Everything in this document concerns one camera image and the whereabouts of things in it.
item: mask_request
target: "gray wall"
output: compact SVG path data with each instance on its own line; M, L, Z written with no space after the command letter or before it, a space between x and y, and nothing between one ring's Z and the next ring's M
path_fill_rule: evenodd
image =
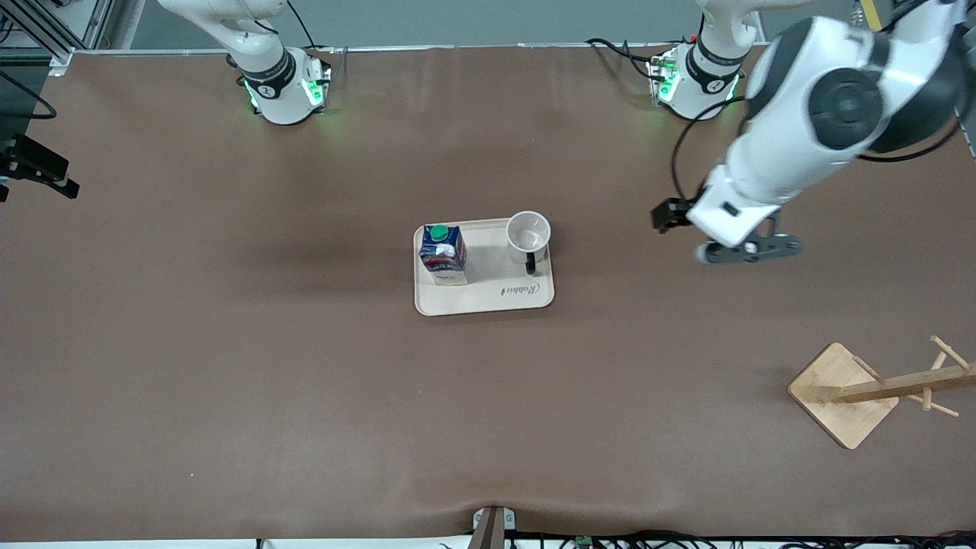
M662 42L690 35L701 12L692 0L293 0L312 37L330 46L510 45L519 42ZM851 0L821 0L768 13L772 36L803 17L848 19ZM291 12L274 20L289 45L307 40ZM133 49L213 48L192 24L146 0Z

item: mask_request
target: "green bottle cap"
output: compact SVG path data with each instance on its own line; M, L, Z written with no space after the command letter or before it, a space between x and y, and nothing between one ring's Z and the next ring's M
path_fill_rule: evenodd
M430 228L430 237L434 240L443 240L447 238L447 232L446 225L435 225Z

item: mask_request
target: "brown table surface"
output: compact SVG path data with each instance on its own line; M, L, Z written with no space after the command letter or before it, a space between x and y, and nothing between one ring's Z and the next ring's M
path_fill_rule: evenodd
M976 523L976 394L857 450L787 395L840 341L882 374L976 359L973 160L855 163L784 211L796 259L657 235L682 124L586 49L350 55L328 115L253 116L222 57L78 56L31 135L77 200L2 208L5 540L523 530L935 534ZM742 106L696 128L692 186ZM424 222L537 209L556 297L427 318Z

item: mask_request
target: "white mug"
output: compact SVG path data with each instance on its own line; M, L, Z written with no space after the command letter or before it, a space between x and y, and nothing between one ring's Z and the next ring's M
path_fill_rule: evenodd
M508 237L511 259L525 265L527 274L534 275L536 261L541 261L546 255L546 246L552 235L549 220L538 212L519 212L506 223L505 235Z

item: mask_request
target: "beige tray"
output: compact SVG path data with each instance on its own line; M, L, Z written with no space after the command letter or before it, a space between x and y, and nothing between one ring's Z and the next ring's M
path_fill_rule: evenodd
M458 226L468 247L464 286L438 286L420 259L424 227L414 232L414 304L426 317L540 309L552 303L550 249L536 263L536 273L525 273L525 266L508 254L505 224L508 218L463 221L442 225Z

